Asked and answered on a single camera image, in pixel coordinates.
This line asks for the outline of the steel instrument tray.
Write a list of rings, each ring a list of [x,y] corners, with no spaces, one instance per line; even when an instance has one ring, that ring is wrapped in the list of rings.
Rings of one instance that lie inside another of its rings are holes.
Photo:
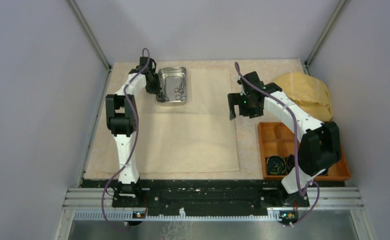
[[[182,106],[186,104],[185,101],[178,101],[175,100],[175,93],[174,88],[179,86],[181,78],[183,78],[186,81],[186,97],[187,97],[187,70],[183,66],[175,66],[175,67],[164,67],[159,69],[158,72],[159,81],[161,84],[161,91],[167,94],[167,97],[169,98],[169,101],[166,103],[159,103],[157,101],[156,96],[156,102],[161,106],[166,107],[174,107],[174,106]]]

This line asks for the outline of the cream cloth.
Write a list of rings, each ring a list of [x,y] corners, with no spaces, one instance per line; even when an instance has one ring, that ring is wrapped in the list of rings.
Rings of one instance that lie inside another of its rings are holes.
[[[135,157],[144,174],[239,170],[235,123],[229,119],[227,68],[188,69],[183,105],[162,106],[141,91],[136,98],[140,133]]]

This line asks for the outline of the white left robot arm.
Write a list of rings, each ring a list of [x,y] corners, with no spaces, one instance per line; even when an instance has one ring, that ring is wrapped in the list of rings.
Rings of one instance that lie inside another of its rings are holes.
[[[143,193],[136,189],[140,179],[135,164],[135,146],[139,133],[136,96],[142,90],[152,95],[160,93],[156,66],[152,58],[140,57],[139,65],[130,70],[122,87],[105,98],[107,128],[117,146],[120,168],[113,177],[118,177],[118,189],[124,195],[124,201],[132,207],[140,205],[143,200]]]

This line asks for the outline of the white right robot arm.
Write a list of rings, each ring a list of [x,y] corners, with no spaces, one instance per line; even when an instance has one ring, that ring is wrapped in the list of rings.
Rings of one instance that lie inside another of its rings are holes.
[[[334,122],[322,122],[302,110],[275,83],[264,84],[257,72],[238,74],[241,91],[228,94],[231,120],[237,115],[257,118],[270,112],[294,134],[295,166],[285,176],[276,200],[289,206],[296,193],[305,194],[312,180],[341,160],[339,128]]]

